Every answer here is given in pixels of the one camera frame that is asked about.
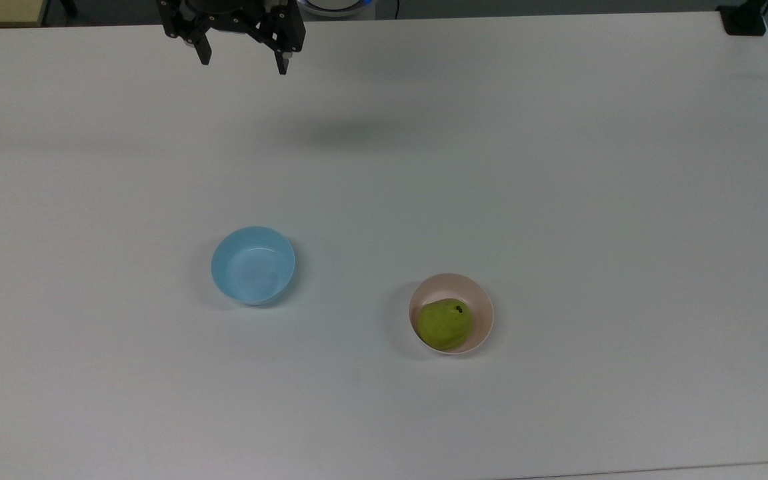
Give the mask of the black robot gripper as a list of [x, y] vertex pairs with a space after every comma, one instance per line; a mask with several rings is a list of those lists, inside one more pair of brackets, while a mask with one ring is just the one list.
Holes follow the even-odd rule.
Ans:
[[229, 31], [268, 46], [286, 75], [291, 53], [302, 51], [307, 36], [295, 1], [158, 1], [157, 9], [165, 35], [194, 47], [202, 65], [211, 61], [208, 31]]

